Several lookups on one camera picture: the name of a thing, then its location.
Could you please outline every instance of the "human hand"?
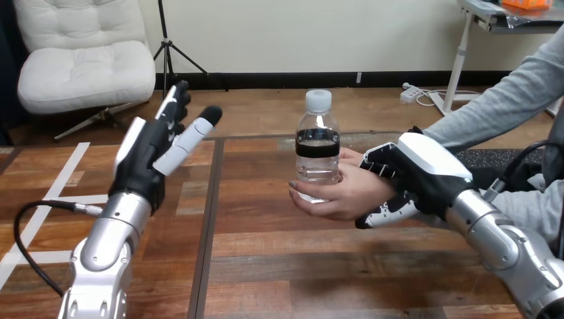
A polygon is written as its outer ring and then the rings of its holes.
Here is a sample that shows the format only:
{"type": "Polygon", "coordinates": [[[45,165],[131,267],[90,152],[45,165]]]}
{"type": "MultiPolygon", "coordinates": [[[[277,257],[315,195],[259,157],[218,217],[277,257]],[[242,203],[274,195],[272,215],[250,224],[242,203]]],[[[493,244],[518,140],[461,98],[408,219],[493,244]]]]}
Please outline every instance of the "human hand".
{"type": "Polygon", "coordinates": [[[354,166],[360,166],[360,163],[362,163],[363,159],[364,159],[364,154],[360,154],[349,148],[341,148],[341,152],[339,153],[340,163],[347,163],[354,166]]]}
{"type": "Polygon", "coordinates": [[[290,197],[296,207],[311,216],[335,221],[354,221],[370,213],[395,195],[392,186],[365,169],[346,163],[339,164],[342,181],[336,185],[315,185],[302,181],[290,181],[290,197]],[[310,203],[298,192],[315,198],[326,199],[325,203],[310,203]]]}

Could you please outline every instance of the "water bottle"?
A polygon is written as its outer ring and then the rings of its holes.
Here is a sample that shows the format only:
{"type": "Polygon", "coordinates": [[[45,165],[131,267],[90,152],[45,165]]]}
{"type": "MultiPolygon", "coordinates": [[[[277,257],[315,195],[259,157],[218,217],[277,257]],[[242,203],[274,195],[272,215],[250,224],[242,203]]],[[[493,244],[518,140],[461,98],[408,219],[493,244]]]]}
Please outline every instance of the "water bottle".
{"type": "MultiPolygon", "coordinates": [[[[311,90],[305,95],[306,112],[296,131],[297,179],[332,185],[339,182],[340,132],[331,116],[331,92],[311,90]]],[[[324,201],[304,194],[312,203],[324,201]]]]}

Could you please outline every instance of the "tufted cushion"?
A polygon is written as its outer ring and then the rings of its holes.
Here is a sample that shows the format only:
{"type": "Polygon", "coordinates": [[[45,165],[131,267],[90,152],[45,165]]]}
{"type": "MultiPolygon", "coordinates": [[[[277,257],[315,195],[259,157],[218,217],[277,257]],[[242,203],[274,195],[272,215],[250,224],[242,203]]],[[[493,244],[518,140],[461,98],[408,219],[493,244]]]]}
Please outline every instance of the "tufted cushion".
{"type": "Polygon", "coordinates": [[[155,66],[138,41],[92,49],[39,49],[25,62],[18,84],[22,105],[52,114],[151,97],[155,66]]]}
{"type": "Polygon", "coordinates": [[[30,52],[146,42],[137,0],[14,0],[14,5],[30,52]]]}

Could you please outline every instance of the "power strip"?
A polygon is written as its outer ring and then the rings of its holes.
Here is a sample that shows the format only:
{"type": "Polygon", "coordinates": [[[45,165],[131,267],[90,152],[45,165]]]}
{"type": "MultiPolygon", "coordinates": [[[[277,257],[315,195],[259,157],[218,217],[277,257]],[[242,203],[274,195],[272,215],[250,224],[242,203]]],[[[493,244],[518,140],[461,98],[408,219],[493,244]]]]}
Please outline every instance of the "power strip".
{"type": "Polygon", "coordinates": [[[409,86],[409,88],[400,95],[400,100],[407,103],[413,103],[421,95],[423,95],[423,90],[417,86],[409,86]]]}

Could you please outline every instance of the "white wall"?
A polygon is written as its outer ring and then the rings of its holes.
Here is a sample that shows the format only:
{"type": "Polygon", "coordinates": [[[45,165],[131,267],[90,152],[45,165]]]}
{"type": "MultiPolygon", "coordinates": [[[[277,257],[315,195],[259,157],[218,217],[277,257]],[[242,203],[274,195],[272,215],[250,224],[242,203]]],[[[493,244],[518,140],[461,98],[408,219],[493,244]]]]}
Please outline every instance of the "white wall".
{"type": "MultiPolygon", "coordinates": [[[[139,0],[151,51],[157,0],[139,0]]],[[[450,70],[464,17],[456,0],[164,0],[169,37],[208,72],[450,70]]],[[[475,27],[466,70],[512,70],[549,35],[475,27]]],[[[180,55],[175,72],[197,72],[180,55]]],[[[162,55],[157,61],[162,71],[162,55]]]]}

